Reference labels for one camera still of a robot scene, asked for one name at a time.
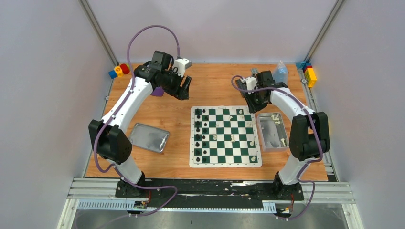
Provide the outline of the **silver metal tin box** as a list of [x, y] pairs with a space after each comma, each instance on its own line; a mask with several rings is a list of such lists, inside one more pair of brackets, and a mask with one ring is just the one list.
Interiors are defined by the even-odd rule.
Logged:
[[260, 113], [256, 118], [256, 123], [262, 151], [280, 152], [289, 149], [288, 136], [281, 113]]

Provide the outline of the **green white chess board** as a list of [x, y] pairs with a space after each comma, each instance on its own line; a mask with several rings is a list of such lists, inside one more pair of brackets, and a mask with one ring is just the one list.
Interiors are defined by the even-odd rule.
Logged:
[[191, 108], [190, 167], [261, 167], [262, 164], [255, 115], [246, 105]]

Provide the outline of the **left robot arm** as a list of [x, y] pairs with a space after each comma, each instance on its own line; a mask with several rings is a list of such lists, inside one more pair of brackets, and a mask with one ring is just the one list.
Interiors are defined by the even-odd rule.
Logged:
[[89, 123], [95, 165], [103, 173], [115, 169], [120, 191], [141, 197], [147, 190], [145, 174], [131, 157], [132, 144], [126, 136], [129, 123], [156, 88], [178, 100], [188, 100], [192, 79], [185, 72], [191, 65], [186, 58], [155, 51], [152, 60], [131, 70], [129, 85], [113, 108], [101, 120]]

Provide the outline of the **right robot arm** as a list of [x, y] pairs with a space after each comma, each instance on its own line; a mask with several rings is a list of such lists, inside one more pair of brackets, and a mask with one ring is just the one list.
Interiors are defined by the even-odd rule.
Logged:
[[256, 113], [267, 105], [275, 105], [291, 122], [289, 156], [283, 168], [275, 174], [269, 187], [278, 199], [297, 196], [301, 176], [310, 164], [322, 160], [330, 149], [328, 116], [304, 105], [284, 82], [276, 82], [271, 71], [263, 71], [236, 80], [248, 110]]

